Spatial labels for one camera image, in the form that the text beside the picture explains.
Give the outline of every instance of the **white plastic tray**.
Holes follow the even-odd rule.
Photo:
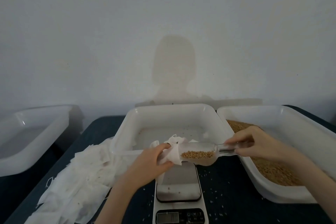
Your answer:
[[[70,110],[71,106],[32,108],[0,120],[0,177],[34,165],[69,125]]]
[[[111,142],[119,155],[138,155],[158,140],[176,134],[188,141],[223,143],[230,137],[215,110],[205,104],[143,106],[130,110]]]
[[[309,157],[336,178],[336,134],[286,106],[229,106],[217,110],[226,130],[226,120],[258,125],[276,139]],[[316,203],[304,186],[281,186],[261,175],[250,157],[240,160],[257,191],[276,203]]]

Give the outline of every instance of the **grain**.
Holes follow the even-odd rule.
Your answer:
[[[253,124],[226,120],[233,132],[237,133]],[[303,186],[299,178],[286,166],[271,162],[263,158],[252,157],[251,158],[258,171],[268,180],[282,186]]]
[[[182,158],[212,158],[214,151],[187,151],[181,154]]]

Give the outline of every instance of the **clear plastic scoop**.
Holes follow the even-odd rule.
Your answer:
[[[232,156],[237,148],[247,148],[253,142],[242,142],[236,144],[215,144],[211,142],[181,143],[178,151],[182,161],[192,162],[196,165],[210,166],[216,162],[221,153],[224,156]]]

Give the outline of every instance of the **hand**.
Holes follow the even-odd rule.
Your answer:
[[[174,163],[171,161],[157,165],[158,156],[168,148],[170,144],[162,143],[154,148],[143,150],[124,174],[127,182],[137,190],[173,167]]]
[[[251,147],[235,149],[235,153],[243,157],[259,157],[270,161],[284,162],[288,156],[293,155],[296,151],[256,126],[238,131],[233,137],[226,140],[225,144],[237,142],[254,142]]]

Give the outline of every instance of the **digital kitchen scale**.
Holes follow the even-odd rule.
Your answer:
[[[174,165],[161,185],[155,183],[153,224],[208,224],[196,166]]]

